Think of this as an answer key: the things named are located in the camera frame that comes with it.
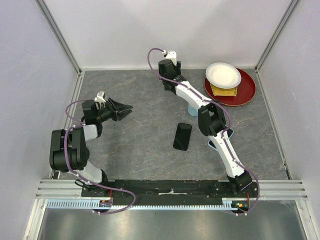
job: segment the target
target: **robotic arm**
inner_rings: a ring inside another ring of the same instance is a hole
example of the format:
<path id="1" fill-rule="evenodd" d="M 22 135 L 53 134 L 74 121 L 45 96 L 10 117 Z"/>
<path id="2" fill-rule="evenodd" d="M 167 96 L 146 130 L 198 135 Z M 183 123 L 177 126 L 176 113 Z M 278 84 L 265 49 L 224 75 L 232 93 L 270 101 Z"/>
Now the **robotic arm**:
<path id="1" fill-rule="evenodd" d="M 162 80 L 164 90 L 171 91 L 183 98 L 198 111 L 199 129 L 203 135 L 208 136 L 219 152 L 234 191 L 238 192 L 249 186 L 252 183 L 252 178 L 245 169 L 240 167 L 242 163 L 232 147 L 226 131 L 226 119 L 223 110 L 210 103 L 212 99 L 198 92 L 181 75 L 181 62 L 177 61 L 175 51 L 165 53 L 165 59 L 158 63 L 158 69 L 161 77 L 173 80 Z"/>
<path id="2" fill-rule="evenodd" d="M 94 100 L 82 103 L 83 127 L 74 128 L 68 135 L 67 152 L 69 163 L 76 173 L 81 174 L 89 181 L 106 185 L 107 175 L 103 170 L 96 168 L 89 161 L 90 152 L 86 142 L 101 136 L 102 123 L 108 119 L 121 121 L 132 112 L 131 105 L 124 105 L 111 98 L 105 100 L 105 92 L 100 91 Z M 54 130 L 51 135 L 50 166 L 54 171 L 69 172 L 64 154 L 64 140 L 66 130 Z"/>

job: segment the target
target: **floor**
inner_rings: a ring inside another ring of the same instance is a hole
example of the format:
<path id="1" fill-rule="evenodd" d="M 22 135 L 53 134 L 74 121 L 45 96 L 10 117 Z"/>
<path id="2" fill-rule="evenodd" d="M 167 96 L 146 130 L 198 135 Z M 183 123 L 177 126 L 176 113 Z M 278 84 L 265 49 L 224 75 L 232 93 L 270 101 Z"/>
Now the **floor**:
<path id="1" fill-rule="evenodd" d="M 260 201 L 248 216 L 214 210 L 46 209 L 38 240 L 306 240 L 295 202 Z"/>
<path id="2" fill-rule="evenodd" d="M 267 108 L 253 69 L 244 69 L 256 83 L 256 95 L 246 105 L 227 107 L 234 135 L 231 143 L 241 162 L 259 179 L 287 179 Z M 182 70 L 182 75 L 201 93 L 205 70 Z M 188 104 L 170 91 L 150 70 L 87 71 L 79 100 L 93 99 L 99 91 L 106 97 L 133 106 L 120 122 L 103 123 L 100 138 L 87 142 L 90 161 L 109 179 L 226 179 L 218 152 L 188 114 Z M 75 117 L 82 117 L 78 104 Z M 173 148 L 178 123 L 192 125 L 187 151 Z M 61 178 L 72 178 L 62 174 Z"/>

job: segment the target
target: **black phone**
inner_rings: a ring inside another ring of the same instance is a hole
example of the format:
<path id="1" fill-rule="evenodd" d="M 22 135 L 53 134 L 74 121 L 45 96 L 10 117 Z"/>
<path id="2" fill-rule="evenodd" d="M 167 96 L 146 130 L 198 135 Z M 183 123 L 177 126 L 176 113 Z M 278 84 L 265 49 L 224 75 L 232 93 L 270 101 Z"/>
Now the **black phone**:
<path id="1" fill-rule="evenodd" d="M 179 123 L 176 128 L 173 148 L 177 150 L 187 151 L 191 136 L 192 126 L 186 123 Z"/>

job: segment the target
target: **round red tray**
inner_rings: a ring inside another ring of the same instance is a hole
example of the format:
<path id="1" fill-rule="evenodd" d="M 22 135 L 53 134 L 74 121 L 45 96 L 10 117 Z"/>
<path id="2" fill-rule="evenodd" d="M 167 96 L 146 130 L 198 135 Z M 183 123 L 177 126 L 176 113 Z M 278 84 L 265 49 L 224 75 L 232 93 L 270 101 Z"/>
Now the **round red tray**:
<path id="1" fill-rule="evenodd" d="M 241 82 L 238 85 L 236 96 L 215 96 L 212 92 L 210 82 L 207 78 L 204 80 L 206 92 L 212 99 L 220 100 L 222 105 L 237 107 L 250 102 L 256 94 L 256 84 L 252 77 L 245 71 L 237 68 L 241 74 Z"/>

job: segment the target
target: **gray marble surface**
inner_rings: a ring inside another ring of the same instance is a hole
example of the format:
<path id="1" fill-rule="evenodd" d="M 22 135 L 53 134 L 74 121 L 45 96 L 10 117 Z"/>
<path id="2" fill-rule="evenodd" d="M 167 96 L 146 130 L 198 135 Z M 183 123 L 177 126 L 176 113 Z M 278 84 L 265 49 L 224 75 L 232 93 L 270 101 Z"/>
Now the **gray marble surface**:
<path id="1" fill-rule="evenodd" d="M 246 105 L 227 107 L 234 135 L 230 139 L 241 162 L 259 179 L 287 179 L 265 102 L 253 69 L 245 69 L 256 82 L 254 99 Z M 182 70 L 201 93 L 205 70 Z M 120 122 L 103 123 L 100 138 L 87 142 L 90 161 L 109 179 L 226 179 L 225 166 L 208 147 L 198 119 L 188 114 L 188 104 L 170 91 L 150 70 L 87 71 L 80 100 L 93 99 L 99 91 L 117 102 L 133 106 Z M 78 104 L 75 117 L 82 117 Z M 173 148 L 178 123 L 192 125 L 187 151 Z M 62 178 L 71 178 L 62 174 Z"/>

